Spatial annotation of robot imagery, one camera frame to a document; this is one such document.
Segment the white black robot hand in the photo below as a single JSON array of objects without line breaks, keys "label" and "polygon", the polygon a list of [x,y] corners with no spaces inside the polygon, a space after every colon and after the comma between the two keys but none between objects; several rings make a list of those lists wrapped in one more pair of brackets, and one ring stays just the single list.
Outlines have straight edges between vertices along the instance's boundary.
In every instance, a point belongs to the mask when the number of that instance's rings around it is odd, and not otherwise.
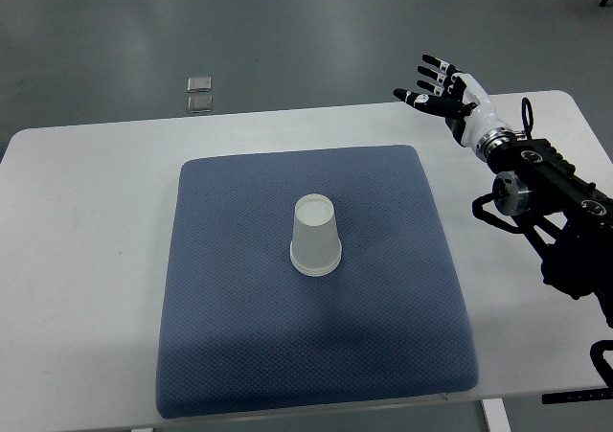
[{"label": "white black robot hand", "polygon": [[437,57],[424,55],[418,68],[419,92],[397,88],[394,96],[419,112],[441,117],[453,139],[482,161],[511,139],[509,126],[497,115],[483,86],[470,74]]}]

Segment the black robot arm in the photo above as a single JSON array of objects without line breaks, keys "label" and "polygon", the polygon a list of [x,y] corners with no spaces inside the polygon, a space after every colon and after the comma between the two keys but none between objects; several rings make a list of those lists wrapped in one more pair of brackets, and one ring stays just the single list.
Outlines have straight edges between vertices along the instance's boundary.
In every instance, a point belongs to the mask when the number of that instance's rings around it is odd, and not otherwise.
[{"label": "black robot arm", "polygon": [[523,99],[523,128],[498,132],[484,147],[495,178],[472,203],[473,215],[526,238],[541,258],[544,284],[577,300],[597,297],[612,320],[612,199],[546,139],[532,135],[534,115]]}]

